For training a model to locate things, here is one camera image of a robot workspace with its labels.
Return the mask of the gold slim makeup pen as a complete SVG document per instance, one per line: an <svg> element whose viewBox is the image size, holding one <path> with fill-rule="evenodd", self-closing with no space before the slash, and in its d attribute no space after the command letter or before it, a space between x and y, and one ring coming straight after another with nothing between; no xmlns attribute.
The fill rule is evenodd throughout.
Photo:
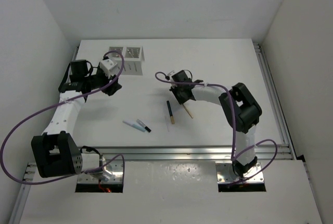
<svg viewBox="0 0 333 224"><path fill-rule="evenodd" d="M188 109L188 107L185 106L184 104L182 105L182 107L183 107L183 108L185 109L185 111L188 113L188 115L190 116L190 118L193 119L194 117L193 117L192 113L190 112L190 110Z"/></svg>

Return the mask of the dark green gold makeup pen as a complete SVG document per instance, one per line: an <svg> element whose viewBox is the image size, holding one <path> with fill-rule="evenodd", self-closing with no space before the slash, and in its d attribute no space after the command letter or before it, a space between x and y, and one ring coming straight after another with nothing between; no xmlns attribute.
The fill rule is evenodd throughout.
<svg viewBox="0 0 333 224"><path fill-rule="evenodd" d="M174 125L175 121L174 121L174 116L173 116L173 112L172 112L170 101L166 101L166 104L167 104L167 108L168 108L168 112L169 112L171 124Z"/></svg>

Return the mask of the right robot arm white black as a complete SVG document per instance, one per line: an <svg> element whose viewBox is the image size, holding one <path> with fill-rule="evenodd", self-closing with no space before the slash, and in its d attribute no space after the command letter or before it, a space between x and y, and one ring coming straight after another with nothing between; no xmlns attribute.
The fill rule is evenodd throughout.
<svg viewBox="0 0 333 224"><path fill-rule="evenodd" d="M179 104L189 100L205 101L220 105L228 124L233 131L232 165L234 173L243 178L257 163L254 151L256 125L262 115L262 109L243 83L221 87L193 81L185 70L170 72L166 79L172 82L170 91Z"/></svg>

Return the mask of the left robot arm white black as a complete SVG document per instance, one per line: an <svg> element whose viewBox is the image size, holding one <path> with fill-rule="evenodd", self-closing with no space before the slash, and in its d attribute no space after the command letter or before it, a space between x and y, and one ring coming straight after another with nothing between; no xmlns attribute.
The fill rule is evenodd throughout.
<svg viewBox="0 0 333 224"><path fill-rule="evenodd" d="M115 74L119 65L113 58L104 58L97 67L87 60L75 60L69 64L69 77L61 82L59 106L42 135L31 141L39 174L43 178L78 175L92 170L100 172L101 153L88 148L87 154L77 147L72 135L76 120L88 93L100 89L112 96L122 88Z"/></svg>

